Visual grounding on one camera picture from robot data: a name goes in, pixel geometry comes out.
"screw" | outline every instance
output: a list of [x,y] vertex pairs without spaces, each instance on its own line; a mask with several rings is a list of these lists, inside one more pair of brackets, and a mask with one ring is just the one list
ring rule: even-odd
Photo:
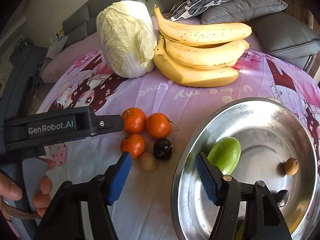
[[97,175],[94,177],[97,181],[102,181],[104,180],[104,176],[103,175]]
[[224,179],[225,181],[232,181],[232,177],[231,177],[230,175],[224,175],[224,176],[223,176],[223,179]]
[[63,187],[69,187],[69,186],[71,186],[71,184],[72,184],[71,181],[67,180],[67,181],[62,183],[62,186]]
[[257,181],[257,184],[260,186],[260,187],[264,187],[266,184],[264,183],[264,181],[262,180],[258,180]]

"brown fruit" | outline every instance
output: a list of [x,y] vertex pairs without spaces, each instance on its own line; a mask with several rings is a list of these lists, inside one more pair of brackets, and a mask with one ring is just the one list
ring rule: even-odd
[[147,118],[146,126],[148,133],[154,139],[166,138],[171,132],[168,117],[162,113],[154,113]]
[[154,171],[157,168],[156,158],[150,152],[144,152],[139,157],[140,168],[144,171]]
[[146,141],[139,134],[130,134],[124,138],[120,143],[121,152],[129,152],[131,158],[134,160],[138,158],[146,149]]
[[295,158],[289,158],[284,164],[285,173],[292,176],[297,173],[299,169],[299,163]]
[[127,133],[141,133],[146,127],[145,113],[136,107],[125,110],[121,115],[124,121],[123,130]]

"yellow banana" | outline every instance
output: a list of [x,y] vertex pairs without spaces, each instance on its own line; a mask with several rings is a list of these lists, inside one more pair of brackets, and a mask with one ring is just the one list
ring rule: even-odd
[[234,82],[239,73],[231,67],[213,70],[199,70],[186,67],[172,60],[166,50],[164,37],[154,50],[153,61],[157,68],[172,81],[188,87],[220,87]]
[[164,19],[160,9],[153,11],[159,30],[171,41],[182,44],[206,45],[241,40],[248,37],[252,30],[244,23],[223,23],[208,25],[189,25]]
[[217,43],[217,44],[205,44],[205,45],[194,45],[194,44],[185,44],[185,45],[194,47],[194,48],[199,48],[199,49],[211,49],[211,48],[222,46],[224,44],[227,44],[227,42]]
[[197,69],[216,69],[238,60],[246,48],[246,41],[230,41],[224,45],[201,49],[165,39],[167,54],[174,61]]
[[231,63],[230,63],[230,64],[228,64],[227,66],[229,66],[229,67],[233,67],[237,62],[238,62],[238,60],[235,60],[234,62],[231,62]]
[[249,49],[250,48],[250,44],[245,40],[243,40],[243,42],[245,44],[245,49]]

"dark purple fruit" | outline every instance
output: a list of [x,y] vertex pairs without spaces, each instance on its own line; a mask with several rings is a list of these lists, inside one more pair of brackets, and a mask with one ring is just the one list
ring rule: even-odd
[[169,160],[172,147],[173,145],[168,139],[158,139],[153,145],[153,155],[159,160]]
[[289,192],[286,189],[280,190],[277,194],[274,195],[274,198],[277,202],[278,207],[284,207],[288,202]]

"orange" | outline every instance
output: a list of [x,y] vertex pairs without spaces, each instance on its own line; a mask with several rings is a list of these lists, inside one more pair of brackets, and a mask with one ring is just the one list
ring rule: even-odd
[[121,152],[129,152],[131,158],[134,160],[139,157],[146,149],[146,141],[139,134],[130,134],[127,138],[124,138],[120,143]]
[[145,113],[136,107],[131,107],[122,113],[123,130],[127,133],[141,133],[146,127]]
[[148,133],[155,139],[166,138],[171,132],[171,125],[165,114],[154,113],[147,118]]

